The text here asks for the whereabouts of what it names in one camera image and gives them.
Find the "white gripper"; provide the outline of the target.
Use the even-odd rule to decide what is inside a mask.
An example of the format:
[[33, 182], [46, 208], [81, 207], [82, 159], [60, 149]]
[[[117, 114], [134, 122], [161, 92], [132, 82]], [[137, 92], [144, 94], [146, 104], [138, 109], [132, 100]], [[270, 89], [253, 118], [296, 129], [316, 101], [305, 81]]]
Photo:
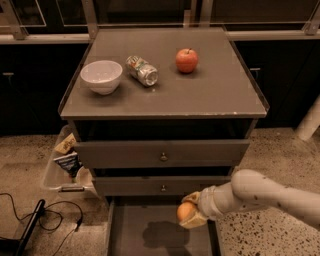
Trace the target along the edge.
[[214, 200], [215, 189], [215, 186], [211, 186], [203, 189], [201, 192], [195, 191], [182, 198], [182, 203], [198, 203], [198, 209], [200, 212], [195, 210], [186, 214], [179, 222], [181, 227], [185, 229], [197, 228], [205, 225], [208, 219], [216, 221], [218, 217], [222, 216], [222, 213], [218, 209]]

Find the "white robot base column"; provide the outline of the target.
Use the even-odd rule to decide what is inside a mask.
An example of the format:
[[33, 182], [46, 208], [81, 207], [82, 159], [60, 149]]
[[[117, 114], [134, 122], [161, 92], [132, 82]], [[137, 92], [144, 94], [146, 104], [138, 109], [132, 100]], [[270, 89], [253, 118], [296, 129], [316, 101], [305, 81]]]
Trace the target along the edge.
[[296, 135], [303, 141], [309, 140], [320, 126], [320, 95], [308, 110], [305, 117], [295, 130]]

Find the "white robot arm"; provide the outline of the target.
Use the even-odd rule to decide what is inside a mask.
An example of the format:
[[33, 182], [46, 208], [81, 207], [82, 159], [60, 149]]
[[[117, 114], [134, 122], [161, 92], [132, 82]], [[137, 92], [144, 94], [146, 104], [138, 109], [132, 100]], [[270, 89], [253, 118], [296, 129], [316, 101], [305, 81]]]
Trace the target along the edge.
[[274, 207], [320, 229], [320, 195], [279, 184], [250, 169], [237, 171], [231, 181], [195, 191], [177, 209], [179, 225], [192, 229], [231, 212]]

